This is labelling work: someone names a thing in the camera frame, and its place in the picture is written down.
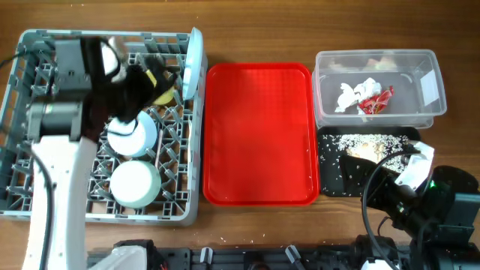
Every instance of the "yellow object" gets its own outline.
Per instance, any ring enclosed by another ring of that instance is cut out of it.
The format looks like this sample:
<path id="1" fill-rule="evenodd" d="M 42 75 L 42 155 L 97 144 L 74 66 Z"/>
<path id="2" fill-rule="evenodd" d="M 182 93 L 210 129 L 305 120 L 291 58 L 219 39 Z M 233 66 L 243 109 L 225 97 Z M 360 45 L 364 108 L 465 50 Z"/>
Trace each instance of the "yellow object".
<path id="1" fill-rule="evenodd" d="M 147 70 L 145 71 L 145 73 L 147 74 L 148 78 L 150 78 L 153 87 L 157 86 L 157 79 L 155 79 L 155 76 L 153 76 L 152 72 L 150 70 Z"/>
<path id="2" fill-rule="evenodd" d="M 172 86 L 168 91 L 163 93 L 159 98 L 157 98 L 153 104 L 155 105 L 164 105 L 172 101 L 173 99 L 173 90 L 175 89 L 175 86 Z"/>

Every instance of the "white crumpled tissue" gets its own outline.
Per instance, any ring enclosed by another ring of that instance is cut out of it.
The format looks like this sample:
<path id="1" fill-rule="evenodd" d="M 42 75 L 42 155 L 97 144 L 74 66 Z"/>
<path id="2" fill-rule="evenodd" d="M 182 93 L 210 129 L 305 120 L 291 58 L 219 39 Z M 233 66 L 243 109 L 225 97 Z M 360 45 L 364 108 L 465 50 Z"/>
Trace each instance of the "white crumpled tissue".
<path id="1" fill-rule="evenodd" d="M 371 98 L 374 95 L 380 95 L 382 92 L 382 86 L 372 78 L 368 78 L 363 83 L 359 83 L 354 89 L 352 89 L 350 85 L 342 83 L 340 89 L 343 90 L 343 94 L 338 97 L 338 107 L 335 109 L 336 113 L 344 113 L 346 108 Z"/>

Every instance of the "wooden table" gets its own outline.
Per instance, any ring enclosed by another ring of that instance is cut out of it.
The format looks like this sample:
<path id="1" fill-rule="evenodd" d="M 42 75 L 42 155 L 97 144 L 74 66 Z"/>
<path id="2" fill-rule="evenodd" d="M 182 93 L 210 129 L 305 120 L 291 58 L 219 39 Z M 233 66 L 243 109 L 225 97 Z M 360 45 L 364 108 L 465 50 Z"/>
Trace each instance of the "wooden table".
<path id="1" fill-rule="evenodd" d="M 0 0 L 0 56 L 14 53 L 26 29 L 91 29 L 203 33 L 210 65 L 220 62 L 301 62 L 314 69 L 323 50 L 432 49 L 448 111 L 422 130 L 436 149 L 435 165 L 460 167 L 480 179 L 480 17 L 477 1 L 150 1 Z M 0 71 L 5 88 L 9 67 Z M 385 214 L 371 211 L 374 227 Z M 480 228 L 480 218 L 475 223 Z M 386 236 L 410 240 L 383 227 Z M 19 269 L 29 223 L 0 221 L 0 269 Z M 364 234 L 358 198 L 320 195 L 301 208 L 218 208 L 204 198 L 187 228 L 88 224 L 89 250 L 124 239 L 153 239 L 159 247 L 276 247 L 347 244 Z M 472 237 L 480 245 L 480 229 Z"/>

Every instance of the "red plastic tray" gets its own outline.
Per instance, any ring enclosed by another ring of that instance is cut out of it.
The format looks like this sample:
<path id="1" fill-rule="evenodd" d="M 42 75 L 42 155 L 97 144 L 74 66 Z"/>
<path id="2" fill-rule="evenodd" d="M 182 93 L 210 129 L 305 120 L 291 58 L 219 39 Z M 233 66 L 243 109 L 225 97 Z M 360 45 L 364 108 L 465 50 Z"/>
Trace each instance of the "red plastic tray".
<path id="1" fill-rule="evenodd" d="M 218 206 L 306 206 L 319 194 L 310 71 L 217 64 L 207 75 L 203 193 Z"/>

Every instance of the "gray dish rack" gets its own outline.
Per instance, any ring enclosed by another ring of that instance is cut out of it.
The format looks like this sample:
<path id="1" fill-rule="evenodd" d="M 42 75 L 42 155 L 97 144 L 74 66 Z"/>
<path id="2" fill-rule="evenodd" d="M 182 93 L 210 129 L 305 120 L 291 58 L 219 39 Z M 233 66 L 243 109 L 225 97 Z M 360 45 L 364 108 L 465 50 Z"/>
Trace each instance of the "gray dish rack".
<path id="1" fill-rule="evenodd" d="M 0 135 L 0 217 L 29 220 L 33 196 L 33 160 L 17 149 L 19 138 L 25 139 L 26 107 L 36 95 L 55 91 L 56 75 L 54 40 L 79 36 L 123 37 L 128 48 L 130 65 L 140 63 L 142 57 L 155 55 L 166 65 L 177 67 L 179 75 L 185 69 L 189 34 L 146 33 L 123 31 L 63 31 L 28 30 L 19 39 L 18 51 L 43 50 L 44 54 L 28 55 L 13 61 L 7 88 L 1 106 L 1 126 L 8 135 Z M 155 224 L 188 226 L 197 218 L 200 183 L 200 145 L 202 114 L 205 96 L 205 71 L 208 62 L 203 50 L 202 71 L 192 100 L 182 100 L 174 91 L 169 106 L 153 106 L 146 112 L 162 128 L 160 151 L 150 149 L 147 161 L 155 163 L 162 178 L 163 189 L 155 201 L 145 208 L 125 208 L 113 198 L 110 176 L 125 159 L 108 145 L 107 134 L 100 135 L 97 157 L 88 180 L 85 202 L 87 222 L 119 224 Z M 182 76 L 176 88 L 182 89 Z"/>

